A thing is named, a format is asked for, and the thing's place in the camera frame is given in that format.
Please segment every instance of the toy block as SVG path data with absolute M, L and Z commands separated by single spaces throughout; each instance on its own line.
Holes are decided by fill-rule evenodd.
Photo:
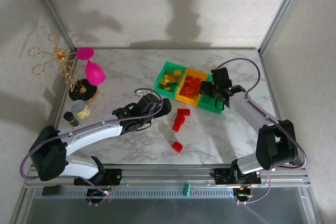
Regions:
M 199 91 L 197 90 L 200 88 L 200 84 L 201 84 L 201 79 L 200 78 L 195 78 L 192 83 L 190 83 L 190 85 L 186 88 L 187 94 L 190 93 L 199 93 Z
M 177 115 L 175 118 L 175 122 L 179 122 L 180 124 L 184 124 L 185 117 L 182 115 Z
M 183 95 L 183 96 L 186 96 L 187 95 L 187 91 L 185 90 L 185 88 L 183 87 L 181 89 L 181 91 L 179 92 L 179 95 Z
M 182 70 L 175 70 L 174 71 L 174 77 L 177 77 L 178 79 L 181 77 L 182 75 Z
M 181 70 L 181 72 L 182 72 L 180 78 L 178 78 L 176 80 L 175 80 L 175 77 L 174 77 L 174 71 L 175 70 Z M 158 92 L 160 95 L 164 95 L 164 96 L 168 97 L 169 99 L 175 99 L 177 93 L 179 93 L 179 91 L 180 91 L 181 87 L 179 86 L 179 84 L 180 84 L 181 80 L 183 79 L 185 70 L 186 70 L 186 67 L 183 67 L 183 66 L 180 66 L 180 65 L 177 65 L 177 64 L 173 64 L 171 62 L 166 62 L 164 64 L 160 74 L 158 75 L 156 81 L 155 81 L 154 90 L 156 92 Z M 169 83 L 169 79 L 168 79 L 167 82 L 166 82 L 166 83 L 168 83 L 167 85 L 161 85 L 160 83 L 161 83 L 162 79 L 164 79 L 165 75 L 168 76 L 168 73 L 173 74 L 172 82 Z M 170 91 L 169 90 L 164 90 L 164 87 L 167 87 L 167 86 L 169 86 L 171 88 Z
M 183 145 L 180 144 L 179 142 L 174 142 L 174 144 L 172 145 L 172 148 L 174 151 L 180 153 L 181 150 L 183 149 Z
M 185 183 L 183 187 L 183 192 L 182 195 L 189 197 L 190 196 L 190 191 L 191 191 L 191 184 Z
M 179 132 L 180 127 L 181 127 L 181 123 L 180 122 L 175 122 L 173 127 L 172 127 L 172 130 L 176 131 L 176 132 Z
M 185 80 L 184 80 L 184 84 L 183 84 L 183 86 L 185 87 L 185 86 L 188 86 L 190 83 L 192 83 L 192 81 L 193 81 L 193 77 L 192 76 L 187 76 L 186 78 L 185 78 Z
M 162 79 L 162 81 L 160 82 L 160 86 L 165 88 L 167 86 L 167 83 L 165 82 L 164 79 Z
M 190 109 L 177 109 L 178 115 L 190 116 Z
M 173 76 L 164 75 L 164 81 L 167 83 L 175 83 L 175 78 Z

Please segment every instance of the cable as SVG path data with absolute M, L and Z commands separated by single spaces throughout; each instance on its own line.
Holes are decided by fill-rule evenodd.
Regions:
M 259 69 L 258 65 L 254 61 L 252 61 L 250 59 L 247 59 L 247 58 L 235 58 L 235 59 L 231 59 L 231 60 L 225 61 L 223 64 L 220 64 L 217 68 L 220 68 L 221 66 L 223 66 L 223 65 L 225 65 L 225 64 L 227 64 L 229 62 L 235 61 L 235 60 L 245 60 L 245 61 L 248 61 L 248 62 L 252 63 L 255 66 L 255 68 L 257 69 L 258 79 L 257 79 L 256 83 L 249 90 L 247 90 L 246 93 L 245 93 L 245 98 L 248 99 L 249 98 L 248 93 L 251 90 L 253 90 L 258 85 L 258 83 L 260 82 L 260 76 L 261 76 L 260 69 Z M 303 148 L 296 142 L 296 140 L 294 139 L 294 137 L 292 137 L 283 127 L 281 127 L 281 125 L 278 122 L 274 121 L 271 118 L 268 118 L 267 114 L 265 114 L 262 110 L 260 110 L 257 106 L 255 106 L 249 99 L 248 99 L 247 102 L 256 111 L 258 111 L 259 114 L 261 114 L 263 117 L 267 118 L 267 120 L 269 122 L 273 123 L 274 126 L 277 127 L 297 147 L 297 149 L 299 149 L 299 151 L 302 153 L 303 162 L 302 162 L 301 165 L 292 165 L 292 166 L 281 165 L 279 167 L 281 167 L 281 168 L 287 168 L 287 169 L 303 168 L 306 165 L 306 163 L 307 163 L 307 155 L 306 155 L 305 151 L 303 150 Z
M 96 203 L 95 206 L 101 206 L 101 205 L 104 205 L 104 204 L 107 204 L 107 203 L 110 203 L 112 198 L 111 198 L 111 195 L 108 191 L 104 191 L 103 189 L 99 188 L 98 186 L 96 186 L 95 184 L 93 184 L 91 181 L 89 181 L 88 179 L 86 178 L 83 178 L 83 177 L 80 177 L 81 179 L 83 179 L 86 183 L 88 183 L 90 186 L 92 186 L 93 188 L 95 188 L 97 191 L 95 191 L 93 194 L 90 195 L 90 198 L 89 198 L 89 204 L 91 205 L 92 203 L 92 197 L 99 191 L 103 194 L 105 194 L 108 198 L 109 198 L 109 201 L 108 202 L 104 202 L 104 203 Z
M 141 116 L 132 116 L 130 118 L 122 118 L 122 119 L 113 119 L 113 120 L 107 120 L 105 121 L 105 123 L 119 123 L 119 122 L 122 122 L 122 121 L 127 121 L 127 120 L 134 120 L 134 119 L 142 119 L 142 118 L 149 118 L 151 116 L 154 116 L 156 114 L 158 114 L 161 109 L 163 108 L 163 100 L 162 100 L 162 97 L 160 96 L 159 93 L 157 93 L 156 91 L 152 90 L 152 89 L 149 89 L 149 88 L 139 88 L 139 89 L 136 89 L 134 91 L 134 93 L 137 93 L 138 91 L 140 90 L 149 90 L 151 92 L 153 92 L 154 94 L 157 95 L 157 97 L 159 97 L 160 99 L 160 107 L 158 108 L 157 111 L 155 111 L 154 113 L 152 114 L 149 114 L 149 115 L 141 115 Z M 81 129 L 78 129 L 78 130 L 74 130 L 72 132 L 72 135 L 75 135 L 75 134 L 79 134 L 79 133 L 82 133 L 84 131 L 86 131 L 87 129 L 90 129 L 90 128 L 95 128 L 96 126 L 100 126 L 101 125 L 101 122 L 98 122 L 98 123 L 95 123 L 95 124 L 92 124 L 92 125 L 89 125 L 89 126 L 86 126 L 86 127 L 83 127 Z M 26 180 L 33 180 L 33 179 L 36 179 L 38 178 L 38 176 L 28 176 L 25 174 L 24 172 L 24 166 L 27 162 L 27 160 L 36 152 L 38 151 L 42 146 L 44 146 L 45 144 L 47 143 L 50 143 L 56 139 L 59 139 L 59 138 L 62 138 L 62 137 L 65 137 L 65 136 L 68 136 L 69 133 L 64 133 L 62 135 L 59 135 L 59 136 L 54 136 L 54 137 L 51 137 L 41 143 L 39 143 L 38 145 L 36 145 L 33 149 L 31 149 L 28 154 L 24 157 L 24 159 L 22 160 L 21 164 L 20 164 L 20 174 L 21 174 L 21 177 L 26 179 Z
M 271 184 L 272 184 L 272 182 L 271 182 L 271 178 L 270 178 L 268 172 L 265 171 L 265 170 L 261 170 L 260 172 L 265 173 L 266 176 L 268 177 L 268 188 L 267 188 L 267 191 L 263 195 L 261 195 L 259 198 L 255 199 L 255 200 L 252 200 L 252 201 L 240 201 L 239 199 L 234 199 L 234 201 L 236 201 L 238 205 L 239 205 L 239 203 L 243 203 L 244 205 L 246 205 L 246 204 L 251 204 L 251 203 L 255 203 L 257 201 L 260 201 L 261 199 L 265 198 L 266 195 L 268 195 L 269 191 L 271 191 Z
M 143 131 L 143 130 L 145 130 L 145 129 L 150 128 L 151 126 L 152 126 L 152 121 L 150 122 L 149 126 L 147 126 L 146 128 L 142 128 L 142 129 L 139 129 L 139 130 L 136 130 L 136 131 Z
M 256 83 L 255 83 L 250 89 L 248 89 L 248 90 L 246 91 L 246 93 L 245 93 L 245 98 L 247 98 L 249 92 L 252 91 L 252 90 L 258 85 L 258 83 L 259 83 L 259 81 L 260 81 L 260 78 L 261 78 L 260 69 L 258 68 L 258 65 L 257 65 L 254 61 L 252 61 L 252 60 L 250 60 L 250 59 L 247 59 L 247 58 L 234 58 L 234 59 L 225 61 L 224 63 L 220 64 L 217 68 L 220 68 L 221 66 L 223 66 L 223 65 L 225 65 L 225 64 L 228 64 L 228 63 L 230 63 L 230 62 L 232 62 L 232 61 L 236 61 L 236 60 L 245 60 L 245 61 L 248 61 L 248 62 L 252 63 L 252 64 L 256 67 L 257 72 L 258 72 L 258 79 L 257 79 Z

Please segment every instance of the gold jewelry stand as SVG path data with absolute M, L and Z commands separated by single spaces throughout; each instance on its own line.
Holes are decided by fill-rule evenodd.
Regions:
M 43 65 L 37 64 L 32 69 L 33 74 L 42 74 L 46 69 L 46 64 L 53 61 L 59 61 L 61 66 L 58 69 L 58 74 L 65 77 L 65 83 L 70 83 L 69 96 L 73 101 L 84 100 L 91 101 L 98 93 L 98 87 L 89 84 L 87 79 L 78 79 L 79 73 L 81 71 L 80 67 L 75 68 L 76 58 L 69 59 L 70 56 L 74 56 L 76 53 L 69 53 L 69 46 L 71 43 L 79 42 L 82 40 L 83 36 L 81 34 L 74 34 L 71 37 L 70 43 L 65 47 L 61 48 L 57 41 L 60 36 L 58 33 L 49 34 L 48 40 L 55 44 L 54 51 L 52 53 L 42 51 L 39 47 L 33 47 L 28 50 L 29 56 L 37 56 L 39 54 L 47 54 L 51 56 L 51 60 L 46 61 Z M 71 73 L 76 72 L 75 79 L 76 82 L 72 82 Z

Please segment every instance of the purple cable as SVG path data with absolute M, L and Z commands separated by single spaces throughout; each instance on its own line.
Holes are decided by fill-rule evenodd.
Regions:
M 267 191 L 263 195 L 261 195 L 259 198 L 255 199 L 255 200 L 252 200 L 252 201 L 240 201 L 239 199 L 235 199 L 234 201 L 236 201 L 238 203 L 243 203 L 244 205 L 245 204 L 251 204 L 251 203 L 255 203 L 257 201 L 260 201 L 261 199 L 265 198 L 266 195 L 268 195 L 269 191 L 271 191 L 271 184 L 272 184 L 271 178 L 270 178 L 269 174 L 267 173 L 267 171 L 261 170 L 261 172 L 265 173 L 266 176 L 268 177 L 268 188 L 267 188 Z
M 228 64 L 228 63 L 230 63 L 232 61 L 235 61 L 235 60 L 246 60 L 246 61 L 252 63 L 256 67 L 257 72 L 258 72 L 258 79 L 257 79 L 256 83 L 249 90 L 247 90 L 246 93 L 245 93 L 245 98 L 247 98 L 248 93 L 259 84 L 260 77 L 261 77 L 260 69 L 258 68 L 258 65 L 254 61 L 252 61 L 250 59 L 247 59 L 247 58 L 235 58 L 235 59 L 225 61 L 224 63 L 220 64 L 217 68 L 220 68 L 221 66 L 223 66 L 225 64 Z
M 225 64 L 227 64 L 229 62 L 235 61 L 235 60 L 245 60 L 245 61 L 248 61 L 248 62 L 252 63 L 256 67 L 256 69 L 257 69 L 258 79 L 257 79 L 256 83 L 249 90 L 247 90 L 246 93 L 245 93 L 245 98 L 248 99 L 248 93 L 252 89 L 254 89 L 258 85 L 258 83 L 260 81 L 260 76 L 261 76 L 260 69 L 259 69 L 258 65 L 254 61 L 252 61 L 250 59 L 247 59 L 247 58 L 235 58 L 235 59 L 231 59 L 231 60 L 225 61 L 223 64 L 220 64 L 217 68 L 220 68 L 221 66 L 223 66 L 223 65 L 225 65 Z M 257 106 L 255 106 L 251 101 L 248 101 L 248 104 L 250 104 L 262 116 L 264 116 L 264 117 L 267 116 L 267 114 L 265 114 L 262 110 L 260 110 Z M 281 168 L 287 168 L 287 169 L 303 168 L 306 165 L 306 163 L 307 163 L 307 155 L 306 155 L 305 151 L 303 150 L 303 148 L 296 142 L 296 140 L 283 127 L 281 127 L 281 125 L 278 122 L 274 121 L 271 118 L 268 118 L 267 120 L 270 121 L 271 123 L 273 123 L 275 125 L 275 127 L 277 127 L 281 132 L 283 132 L 283 134 L 297 147 L 297 149 L 299 149 L 299 151 L 302 153 L 302 156 L 303 156 L 303 162 L 302 162 L 301 165 L 292 165 L 292 166 L 280 165 L 279 167 L 281 167 Z
M 102 190 L 101 188 L 99 188 L 98 186 L 94 185 L 91 181 L 89 181 L 88 179 L 86 178 L 83 178 L 83 177 L 80 177 L 81 179 L 83 179 L 86 183 L 88 183 L 89 185 L 91 185 L 92 187 L 94 187 L 97 191 L 100 191 L 101 193 L 105 194 L 108 198 L 109 198 L 109 201 L 105 202 L 105 203 L 96 203 L 96 206 L 101 206 L 101 205 L 104 205 L 104 204 L 107 204 L 107 203 L 110 203 L 112 198 L 111 198 L 111 195 L 109 192 L 105 193 L 104 190 Z M 97 191 L 95 191 L 93 194 L 90 195 L 90 198 L 89 198 L 89 203 L 91 204 L 92 201 L 92 197 L 97 193 Z
M 105 123 L 119 123 L 119 122 L 122 122 L 122 121 L 127 121 L 127 120 L 134 120 L 134 119 L 142 119 L 142 118 L 149 118 L 151 116 L 154 116 L 156 114 L 158 114 L 160 112 L 160 110 L 162 109 L 163 107 L 163 100 L 162 100 L 162 97 L 160 96 L 159 93 L 157 93 L 156 91 L 152 90 L 152 89 L 149 89 L 149 88 L 139 88 L 139 89 L 136 89 L 134 91 L 134 93 L 137 93 L 138 91 L 140 90 L 149 90 L 151 92 L 153 92 L 154 94 L 157 95 L 157 97 L 160 98 L 160 108 L 155 111 L 154 113 L 152 114 L 149 114 L 149 115 L 141 115 L 141 116 L 133 116 L 133 117 L 130 117 L 130 118 L 122 118 L 122 119 L 113 119 L 113 120 L 107 120 L 105 121 Z M 101 125 L 101 122 L 99 123 L 96 123 L 96 124 L 92 124 L 92 125 L 89 125 L 89 126 L 86 126 L 86 127 L 83 127 L 81 129 L 78 129 L 78 130 L 74 130 L 72 132 L 72 135 L 75 135 L 75 134 L 78 134 L 78 133 L 81 133 L 83 132 L 84 130 L 87 130 L 89 128 L 92 128 L 92 127 L 96 127 L 96 126 L 99 126 Z M 36 179 L 38 178 L 38 176 L 27 176 L 24 172 L 24 166 L 27 162 L 27 160 L 36 152 L 38 151 L 43 145 L 47 144 L 47 143 L 50 143 L 51 141 L 54 141 L 58 138 L 62 138 L 62 137 L 65 137 L 67 136 L 69 133 L 65 133 L 65 134 L 62 134 L 62 135 L 59 135 L 59 136 L 54 136 L 54 137 L 51 137 L 49 138 L 48 140 L 45 140 L 44 142 L 41 142 L 39 143 L 38 145 L 36 145 L 33 149 L 31 149 L 28 154 L 24 157 L 24 159 L 22 160 L 21 162 L 21 165 L 20 165 L 20 174 L 21 174 L 21 177 L 26 179 L 26 180 L 33 180 L 33 179 Z

